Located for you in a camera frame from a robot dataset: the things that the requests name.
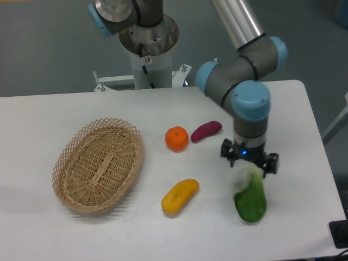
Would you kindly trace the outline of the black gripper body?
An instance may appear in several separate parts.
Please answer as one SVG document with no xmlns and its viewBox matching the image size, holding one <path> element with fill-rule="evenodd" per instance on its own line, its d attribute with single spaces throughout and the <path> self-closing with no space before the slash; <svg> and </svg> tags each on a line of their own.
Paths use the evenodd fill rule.
<svg viewBox="0 0 348 261">
<path fill-rule="evenodd" d="M 263 166 L 266 163 L 265 143 L 263 142 L 256 147 L 246 147 L 243 142 L 240 144 L 232 143 L 231 166 L 234 166 L 239 159 L 249 161 L 257 166 Z"/>
</svg>

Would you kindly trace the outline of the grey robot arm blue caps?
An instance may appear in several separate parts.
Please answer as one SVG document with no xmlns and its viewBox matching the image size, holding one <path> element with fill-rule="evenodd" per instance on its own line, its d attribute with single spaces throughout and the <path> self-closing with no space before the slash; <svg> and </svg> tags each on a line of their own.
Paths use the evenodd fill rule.
<svg viewBox="0 0 348 261">
<path fill-rule="evenodd" d="M 213 6 L 238 52 L 226 65 L 204 63 L 195 76 L 196 86 L 233 116 L 233 140 L 224 140 L 221 156 L 231 164 L 242 159 L 275 174 L 279 155 L 264 150 L 270 93 L 260 79 L 287 61 L 287 47 L 266 35 L 246 1 L 214 1 Z M 88 11 L 103 35 L 119 36 L 130 55 L 136 89 L 173 86 L 170 52 L 179 29 L 164 14 L 162 1 L 92 1 Z"/>
</svg>

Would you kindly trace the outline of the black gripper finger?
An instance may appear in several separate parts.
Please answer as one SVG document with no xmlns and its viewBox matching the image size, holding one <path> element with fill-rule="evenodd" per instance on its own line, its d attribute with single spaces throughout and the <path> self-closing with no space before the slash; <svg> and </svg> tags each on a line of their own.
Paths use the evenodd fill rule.
<svg viewBox="0 0 348 261">
<path fill-rule="evenodd" d="M 233 167 L 237 160 L 237 154 L 234 151 L 234 142 L 225 139 L 221 145 L 220 157 L 229 160 L 230 167 Z"/>
<path fill-rule="evenodd" d="M 267 174 L 276 174 L 279 168 L 279 154 L 278 153 L 263 153 L 263 178 L 266 177 Z"/>
</svg>

